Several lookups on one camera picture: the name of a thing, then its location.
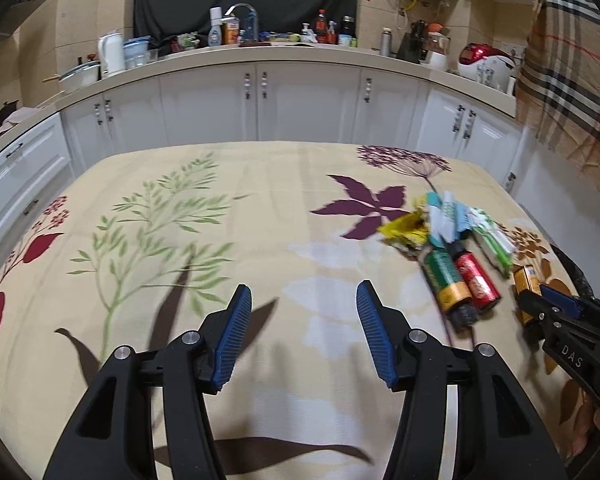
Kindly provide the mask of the yellow label bottle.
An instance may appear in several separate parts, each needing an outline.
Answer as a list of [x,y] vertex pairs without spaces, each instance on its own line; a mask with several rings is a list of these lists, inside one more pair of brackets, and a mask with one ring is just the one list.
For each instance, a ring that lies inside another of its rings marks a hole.
[[515,286],[515,298],[517,303],[517,318],[522,326],[526,326],[533,320],[533,316],[522,310],[522,300],[520,294],[522,292],[534,292],[539,295],[541,293],[540,282],[533,266],[527,264],[520,266],[513,274]]

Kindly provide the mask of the green white wrapper bundle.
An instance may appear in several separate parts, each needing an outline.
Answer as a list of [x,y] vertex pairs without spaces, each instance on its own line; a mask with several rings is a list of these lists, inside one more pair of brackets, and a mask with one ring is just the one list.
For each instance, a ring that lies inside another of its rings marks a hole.
[[516,247],[498,224],[482,209],[469,208],[467,219],[483,255],[503,278],[512,272]]

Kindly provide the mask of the green label bottle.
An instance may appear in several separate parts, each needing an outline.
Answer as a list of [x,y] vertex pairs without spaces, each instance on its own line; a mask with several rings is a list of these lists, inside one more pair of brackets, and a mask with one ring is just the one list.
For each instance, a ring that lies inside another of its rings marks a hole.
[[459,333],[477,322],[477,310],[451,256],[442,248],[427,245],[418,261],[443,315]]

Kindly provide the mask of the white teal tube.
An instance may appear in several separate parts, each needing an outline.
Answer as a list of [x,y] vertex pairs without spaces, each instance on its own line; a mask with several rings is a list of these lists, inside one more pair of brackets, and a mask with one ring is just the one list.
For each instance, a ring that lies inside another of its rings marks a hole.
[[426,195],[429,241],[431,244],[439,248],[446,248],[446,246],[449,245],[445,244],[441,236],[443,193],[438,194],[435,192],[429,192]]

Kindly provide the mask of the yellow wrapper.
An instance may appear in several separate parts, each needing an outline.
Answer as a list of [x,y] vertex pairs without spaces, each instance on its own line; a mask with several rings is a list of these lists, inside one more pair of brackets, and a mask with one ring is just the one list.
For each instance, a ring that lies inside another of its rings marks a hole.
[[429,243],[427,198],[426,194],[415,198],[412,211],[377,229],[385,243],[409,254],[418,254]]

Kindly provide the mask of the blue white tube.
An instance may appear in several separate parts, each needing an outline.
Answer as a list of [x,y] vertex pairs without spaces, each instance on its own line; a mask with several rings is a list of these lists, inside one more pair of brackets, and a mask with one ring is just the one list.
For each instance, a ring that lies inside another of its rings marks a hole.
[[458,202],[451,192],[445,191],[442,195],[442,240],[445,244],[466,240],[470,231],[468,207]]

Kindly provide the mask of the black trash bin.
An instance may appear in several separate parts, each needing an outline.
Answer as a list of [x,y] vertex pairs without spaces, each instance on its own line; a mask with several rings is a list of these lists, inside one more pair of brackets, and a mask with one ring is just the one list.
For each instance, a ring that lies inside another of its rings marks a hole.
[[586,298],[594,298],[593,289],[588,282],[588,279],[585,277],[583,271],[580,269],[580,266],[577,265],[567,254],[565,254],[559,247],[554,244],[551,244],[550,247],[554,252],[555,256],[558,258],[562,267],[565,269],[567,274],[570,277],[571,283],[576,289],[578,295],[580,297]]

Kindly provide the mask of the floral beige tablecloth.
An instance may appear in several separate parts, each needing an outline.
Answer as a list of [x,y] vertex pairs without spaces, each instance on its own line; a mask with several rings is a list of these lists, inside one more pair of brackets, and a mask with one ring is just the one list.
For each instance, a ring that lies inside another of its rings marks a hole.
[[108,157],[44,198],[0,250],[0,438],[41,478],[102,363],[163,347],[251,288],[230,381],[207,399],[235,479],[378,479],[403,398],[378,378],[355,289],[442,344],[418,263],[380,227],[432,188],[484,210],[516,263],[574,287],[550,243],[482,169],[392,148],[291,142],[157,148]]

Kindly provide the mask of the plaid beige scarf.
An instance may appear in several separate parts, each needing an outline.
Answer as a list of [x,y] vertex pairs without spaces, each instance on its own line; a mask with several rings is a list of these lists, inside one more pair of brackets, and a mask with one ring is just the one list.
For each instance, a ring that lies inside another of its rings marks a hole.
[[516,121],[600,192],[600,10],[593,0],[533,0],[516,100]]

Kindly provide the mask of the red white rice cooker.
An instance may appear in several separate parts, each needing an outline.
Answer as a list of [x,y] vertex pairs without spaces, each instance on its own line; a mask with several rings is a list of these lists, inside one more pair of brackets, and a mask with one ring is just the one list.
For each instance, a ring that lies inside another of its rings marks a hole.
[[458,57],[460,76],[507,93],[516,72],[515,61],[490,44],[468,44]]

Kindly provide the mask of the white lower cabinets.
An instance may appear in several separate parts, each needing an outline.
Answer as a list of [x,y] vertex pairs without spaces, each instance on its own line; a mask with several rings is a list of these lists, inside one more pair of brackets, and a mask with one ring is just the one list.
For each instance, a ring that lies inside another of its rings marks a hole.
[[174,56],[63,96],[0,136],[0,249],[55,192],[114,154],[234,141],[377,144],[486,170],[600,295],[600,194],[514,113],[502,92],[364,52]]

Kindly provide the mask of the white blender jug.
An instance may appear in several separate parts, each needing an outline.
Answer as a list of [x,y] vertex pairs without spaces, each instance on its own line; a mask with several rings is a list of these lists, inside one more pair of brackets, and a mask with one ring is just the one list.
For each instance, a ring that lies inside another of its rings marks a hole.
[[430,23],[425,41],[425,64],[432,70],[446,72],[449,67],[449,31],[439,23]]

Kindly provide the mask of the black knife block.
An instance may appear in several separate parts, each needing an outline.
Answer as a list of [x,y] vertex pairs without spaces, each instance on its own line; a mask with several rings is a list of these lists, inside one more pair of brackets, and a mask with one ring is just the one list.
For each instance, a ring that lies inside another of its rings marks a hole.
[[425,47],[428,24],[424,20],[414,21],[411,31],[407,32],[401,41],[396,57],[401,61],[419,64]]

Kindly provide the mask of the steel thermos bottle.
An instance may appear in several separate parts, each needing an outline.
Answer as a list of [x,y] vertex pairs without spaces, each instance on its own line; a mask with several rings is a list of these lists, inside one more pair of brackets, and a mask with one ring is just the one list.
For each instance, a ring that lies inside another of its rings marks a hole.
[[380,36],[379,54],[381,56],[389,56],[391,52],[392,30],[389,27],[384,27]]

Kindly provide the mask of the white pot with lid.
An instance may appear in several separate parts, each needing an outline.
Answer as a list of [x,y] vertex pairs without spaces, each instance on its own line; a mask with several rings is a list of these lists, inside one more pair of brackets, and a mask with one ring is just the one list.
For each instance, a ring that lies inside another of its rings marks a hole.
[[72,93],[85,88],[99,80],[100,63],[92,61],[80,64],[68,70],[59,78],[60,90],[64,93]]

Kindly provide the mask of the dark sauce bottle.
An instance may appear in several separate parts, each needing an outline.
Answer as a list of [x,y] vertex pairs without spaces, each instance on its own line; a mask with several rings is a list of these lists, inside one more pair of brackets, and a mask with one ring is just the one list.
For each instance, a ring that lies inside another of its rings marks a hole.
[[319,44],[328,43],[328,24],[326,21],[325,10],[318,10],[317,18],[315,20],[314,32],[316,40]]

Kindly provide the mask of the white electric kettle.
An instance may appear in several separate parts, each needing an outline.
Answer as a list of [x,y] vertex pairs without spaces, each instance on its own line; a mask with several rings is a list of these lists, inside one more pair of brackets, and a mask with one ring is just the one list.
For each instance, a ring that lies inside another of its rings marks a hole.
[[123,36],[121,32],[110,32],[98,40],[98,57],[102,78],[125,71]]

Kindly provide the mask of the chrome sink faucet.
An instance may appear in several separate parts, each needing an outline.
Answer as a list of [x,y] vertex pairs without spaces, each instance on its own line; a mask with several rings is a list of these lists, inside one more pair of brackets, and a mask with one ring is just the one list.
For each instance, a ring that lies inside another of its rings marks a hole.
[[257,10],[250,3],[235,3],[224,13],[236,16],[240,24],[239,44],[256,44],[259,41],[259,17]]

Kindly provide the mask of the orange dish soap bottle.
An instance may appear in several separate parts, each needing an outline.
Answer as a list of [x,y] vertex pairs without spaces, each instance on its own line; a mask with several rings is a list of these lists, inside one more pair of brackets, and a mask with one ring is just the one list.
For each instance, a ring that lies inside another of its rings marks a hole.
[[240,24],[236,16],[230,15],[222,18],[223,44],[239,44]]

